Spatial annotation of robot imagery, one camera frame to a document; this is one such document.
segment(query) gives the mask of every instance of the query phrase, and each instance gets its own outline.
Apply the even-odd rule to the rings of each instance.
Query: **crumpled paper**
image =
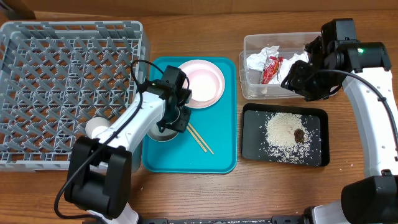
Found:
[[[264,47],[260,53],[250,55],[246,59],[248,68],[262,72],[266,66],[267,57],[278,57],[278,49],[279,46]]]
[[[292,67],[292,65],[298,60],[302,60],[304,62],[308,62],[308,53],[307,52],[303,52],[300,55],[294,54],[291,59],[288,59],[288,60],[284,59],[284,61],[282,62],[282,65],[279,68],[278,74],[276,76],[274,76],[272,78],[272,80],[269,81],[268,84],[281,84],[282,81],[287,76],[287,74],[289,73],[290,68]]]

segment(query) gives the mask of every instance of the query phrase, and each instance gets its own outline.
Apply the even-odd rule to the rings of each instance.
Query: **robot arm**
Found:
[[[398,111],[392,94],[391,71],[383,68],[364,68],[362,78],[375,86],[386,97],[395,118]],[[382,175],[384,170],[398,175],[397,151],[391,124],[382,103],[362,82],[346,77],[343,89],[354,109],[365,159],[365,177]]]
[[[191,97],[191,91],[182,88],[186,78],[181,69],[168,66],[160,80],[146,80],[138,85],[142,99],[137,96],[114,124],[101,118],[88,122],[89,138],[80,137],[72,148],[68,170],[71,182],[65,189],[67,202],[89,210],[106,223],[137,222],[136,212],[128,205],[131,155],[155,125],[160,132],[166,128],[180,133],[185,131],[191,115],[184,106]],[[89,157],[94,159],[84,166]],[[90,170],[90,165],[100,163],[107,164],[105,175]]]
[[[306,101],[327,99],[334,87],[344,88],[358,124],[367,178],[346,186],[341,200],[307,209],[305,215],[313,224],[397,223],[398,152],[392,127],[398,112],[387,51],[382,43],[358,41],[352,19],[335,19],[321,33],[305,46],[309,62],[295,62],[281,87],[303,95]]]
[[[144,92],[142,94],[142,106],[134,119],[128,124],[108,145],[111,147],[123,146],[133,153],[151,127],[162,120],[165,113],[165,100],[159,95]],[[86,133],[89,138],[98,138],[99,143],[104,143],[114,132],[126,122],[137,109],[140,96],[135,97],[132,105],[110,125],[105,118],[93,118],[86,124]]]

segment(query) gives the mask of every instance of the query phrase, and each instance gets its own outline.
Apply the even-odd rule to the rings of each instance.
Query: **black bracket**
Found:
[[[364,68],[391,69],[385,46],[380,42],[361,43],[356,39],[354,20],[333,19],[322,26],[322,35],[305,45],[310,54],[308,63],[295,62],[281,87],[305,97],[306,101],[327,99],[340,87],[346,75],[335,72],[317,73],[330,69],[362,72]]]
[[[101,144],[98,139],[80,137],[74,143],[68,170],[68,179]],[[107,219],[117,218],[128,203],[131,188],[131,152],[122,146],[106,146],[91,162],[98,166],[107,162],[106,175],[86,166],[65,190],[65,200],[83,210],[93,210]]]
[[[164,117],[157,123],[162,133],[166,128],[183,133],[191,117],[191,110],[184,106],[192,91],[183,88],[186,74],[179,68],[167,66],[160,80],[145,82],[140,91],[159,95],[166,101]]]
[[[344,216],[352,223],[398,222],[398,175],[372,176],[341,192]]]

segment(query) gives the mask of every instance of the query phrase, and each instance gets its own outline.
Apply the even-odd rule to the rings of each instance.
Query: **food wrapper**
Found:
[[[266,65],[264,67],[262,75],[260,76],[260,84],[268,84],[269,81],[271,81],[272,78],[276,76],[279,71],[280,65],[282,65],[283,60],[283,57],[278,58],[275,56],[270,56],[267,58]]]
[[[284,59],[284,61],[282,62],[282,65],[279,68],[279,72],[277,73],[277,75],[274,78],[272,78],[272,80],[268,84],[281,84],[283,79],[285,79],[285,77],[289,73],[292,65],[298,60],[308,62],[308,53],[303,52],[300,55],[294,54],[294,56],[291,59],[288,59],[288,60]]]
[[[262,72],[266,64],[267,58],[270,56],[278,57],[279,46],[264,47],[260,53],[252,54],[246,59],[249,69]]]

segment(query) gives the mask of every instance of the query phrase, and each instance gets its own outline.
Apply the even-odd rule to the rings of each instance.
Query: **rice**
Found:
[[[298,164],[309,156],[313,133],[303,126],[301,117],[299,114],[276,113],[265,123],[269,157],[275,157],[278,162]],[[303,143],[295,141],[294,132],[297,129],[304,132]]]

